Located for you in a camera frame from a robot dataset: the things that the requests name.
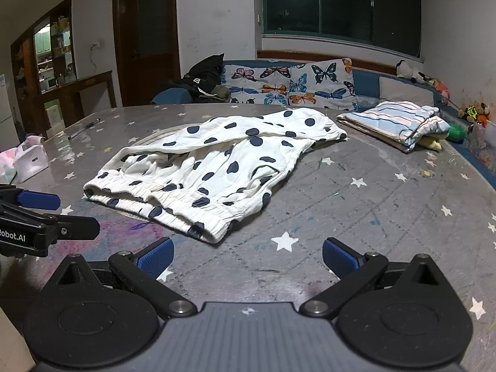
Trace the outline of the white pink tissue box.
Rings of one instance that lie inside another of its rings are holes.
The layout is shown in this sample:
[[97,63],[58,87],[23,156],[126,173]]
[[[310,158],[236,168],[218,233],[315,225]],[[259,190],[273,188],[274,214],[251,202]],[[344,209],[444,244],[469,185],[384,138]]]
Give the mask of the white pink tissue box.
[[2,184],[10,184],[14,177],[24,182],[49,167],[44,140],[42,136],[30,135],[19,146],[1,152]]

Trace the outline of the green ball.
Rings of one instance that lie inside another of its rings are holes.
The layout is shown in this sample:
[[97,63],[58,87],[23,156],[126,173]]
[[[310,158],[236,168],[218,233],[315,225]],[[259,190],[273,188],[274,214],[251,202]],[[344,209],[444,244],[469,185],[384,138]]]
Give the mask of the green ball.
[[463,127],[454,123],[450,123],[450,128],[446,137],[447,140],[455,144],[461,144],[463,140],[465,140],[465,137],[466,131]]

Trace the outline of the dark green window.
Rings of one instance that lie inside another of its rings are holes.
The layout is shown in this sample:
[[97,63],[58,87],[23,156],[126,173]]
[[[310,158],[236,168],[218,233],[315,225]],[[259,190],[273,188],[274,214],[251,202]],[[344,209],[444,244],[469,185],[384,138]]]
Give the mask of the dark green window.
[[421,0],[263,0],[267,34],[337,39],[417,57]]

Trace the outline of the wooden side table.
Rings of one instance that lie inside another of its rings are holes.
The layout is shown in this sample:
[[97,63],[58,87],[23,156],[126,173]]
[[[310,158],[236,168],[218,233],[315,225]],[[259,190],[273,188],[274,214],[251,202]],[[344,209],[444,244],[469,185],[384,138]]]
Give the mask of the wooden side table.
[[35,97],[34,102],[40,107],[41,112],[36,125],[40,126],[36,133],[47,136],[50,128],[48,115],[45,109],[45,103],[58,100],[62,118],[65,125],[72,125],[84,118],[83,107],[81,103],[81,91],[85,91],[93,86],[105,84],[110,101],[110,107],[117,107],[115,92],[113,88],[112,71],[104,71],[90,77],[84,77],[63,86],[58,86],[51,91],[41,93]]

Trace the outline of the white refrigerator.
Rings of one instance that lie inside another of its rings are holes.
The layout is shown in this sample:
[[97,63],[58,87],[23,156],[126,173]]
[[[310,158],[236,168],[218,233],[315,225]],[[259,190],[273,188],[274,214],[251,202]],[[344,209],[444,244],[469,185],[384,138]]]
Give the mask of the white refrigerator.
[[0,75],[0,149],[5,151],[19,144],[11,106],[7,96],[7,85],[4,74]]

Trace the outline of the colourful toy pile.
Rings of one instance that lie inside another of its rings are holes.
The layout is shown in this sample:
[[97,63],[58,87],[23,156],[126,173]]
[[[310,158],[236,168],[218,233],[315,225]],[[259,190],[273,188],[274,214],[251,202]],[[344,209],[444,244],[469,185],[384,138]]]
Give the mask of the colourful toy pile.
[[485,127],[491,118],[490,106],[480,100],[455,101],[451,97],[450,90],[436,78],[424,77],[425,84],[432,87],[435,93],[435,107],[438,109],[438,116],[449,123],[470,134],[473,128],[478,125]]

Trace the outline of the yellow cloth under stack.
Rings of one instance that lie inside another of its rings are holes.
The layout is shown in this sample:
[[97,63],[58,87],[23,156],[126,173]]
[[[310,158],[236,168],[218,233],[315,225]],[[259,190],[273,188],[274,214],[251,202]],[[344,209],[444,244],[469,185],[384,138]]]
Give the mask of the yellow cloth under stack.
[[448,137],[448,133],[439,135],[424,135],[417,141],[417,145],[435,152],[441,152],[443,146],[441,142]]

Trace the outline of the white plush toy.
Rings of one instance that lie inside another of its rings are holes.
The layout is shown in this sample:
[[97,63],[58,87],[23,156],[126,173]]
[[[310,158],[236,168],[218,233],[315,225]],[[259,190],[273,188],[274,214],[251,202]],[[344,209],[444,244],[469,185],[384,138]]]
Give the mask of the white plush toy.
[[400,60],[397,63],[396,76],[412,83],[425,84],[425,75],[418,69],[410,66],[405,60]]

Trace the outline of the white polka dot garment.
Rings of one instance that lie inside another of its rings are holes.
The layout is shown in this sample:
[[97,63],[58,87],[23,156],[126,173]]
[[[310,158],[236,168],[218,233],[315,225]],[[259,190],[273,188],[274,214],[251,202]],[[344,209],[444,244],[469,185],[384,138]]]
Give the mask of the white polka dot garment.
[[311,108],[215,117],[121,149],[83,191],[90,201],[216,244],[267,206],[300,155],[346,136]]

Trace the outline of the folded striped blue cloth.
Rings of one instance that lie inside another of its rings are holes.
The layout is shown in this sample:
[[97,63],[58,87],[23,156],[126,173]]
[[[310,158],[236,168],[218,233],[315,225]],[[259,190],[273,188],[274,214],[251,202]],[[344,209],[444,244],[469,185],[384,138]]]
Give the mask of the folded striped blue cloth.
[[438,108],[408,101],[384,101],[364,112],[341,113],[336,119],[409,153],[423,137],[436,140],[447,137],[450,125],[439,112]]

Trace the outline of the black bag on sofa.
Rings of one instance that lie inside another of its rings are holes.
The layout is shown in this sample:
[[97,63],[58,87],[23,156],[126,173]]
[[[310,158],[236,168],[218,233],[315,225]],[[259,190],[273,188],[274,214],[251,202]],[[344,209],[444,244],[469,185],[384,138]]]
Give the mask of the black bag on sofa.
[[168,82],[169,88],[185,90],[192,103],[226,103],[231,92],[222,84],[224,54],[211,55],[190,68],[178,80]]

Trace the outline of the grey cushion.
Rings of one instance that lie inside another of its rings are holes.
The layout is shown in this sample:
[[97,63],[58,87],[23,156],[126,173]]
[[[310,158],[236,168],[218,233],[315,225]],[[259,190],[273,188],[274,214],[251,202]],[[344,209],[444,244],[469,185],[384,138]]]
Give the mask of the grey cushion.
[[379,91],[381,102],[410,102],[421,107],[435,105],[432,91],[396,79],[380,77]]

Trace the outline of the wooden display cabinet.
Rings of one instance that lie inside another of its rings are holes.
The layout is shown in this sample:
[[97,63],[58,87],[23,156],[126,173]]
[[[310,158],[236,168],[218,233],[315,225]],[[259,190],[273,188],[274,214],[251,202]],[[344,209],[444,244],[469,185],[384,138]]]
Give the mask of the wooden display cabinet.
[[77,80],[72,0],[62,1],[38,19],[10,51],[20,122],[25,132],[40,134],[50,126],[40,97]]

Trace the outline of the black pen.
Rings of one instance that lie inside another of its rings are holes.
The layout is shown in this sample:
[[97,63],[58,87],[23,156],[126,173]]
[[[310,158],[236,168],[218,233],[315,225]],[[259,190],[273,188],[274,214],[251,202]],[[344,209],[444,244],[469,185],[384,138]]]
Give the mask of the black pen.
[[100,121],[101,121],[101,119],[100,118],[97,118],[96,120],[92,121],[91,123],[87,123],[80,130],[77,130],[72,135],[69,135],[68,136],[68,140],[74,140],[78,135],[80,135],[81,133],[83,133],[83,132],[91,129],[92,127],[94,127],[95,125],[97,125],[98,123],[100,123]]

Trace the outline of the dark wooden door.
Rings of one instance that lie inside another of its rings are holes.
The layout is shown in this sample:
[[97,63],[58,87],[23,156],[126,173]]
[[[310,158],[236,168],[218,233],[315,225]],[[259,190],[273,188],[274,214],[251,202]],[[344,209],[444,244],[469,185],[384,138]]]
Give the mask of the dark wooden door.
[[113,0],[113,36],[125,107],[151,103],[180,77],[177,0]]

